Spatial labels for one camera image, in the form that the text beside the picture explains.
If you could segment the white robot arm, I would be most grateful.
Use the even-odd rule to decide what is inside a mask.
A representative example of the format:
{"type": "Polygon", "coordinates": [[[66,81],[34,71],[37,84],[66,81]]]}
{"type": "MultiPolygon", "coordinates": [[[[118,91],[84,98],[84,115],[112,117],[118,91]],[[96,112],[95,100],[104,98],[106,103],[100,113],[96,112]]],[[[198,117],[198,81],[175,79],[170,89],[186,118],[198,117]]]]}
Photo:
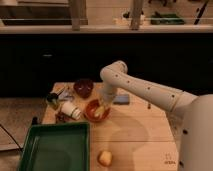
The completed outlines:
{"type": "Polygon", "coordinates": [[[189,92],[127,74],[127,65],[116,61],[103,67],[100,101],[108,106],[122,88],[169,114],[183,119],[177,171],[213,171],[213,94],[189,92]]]}

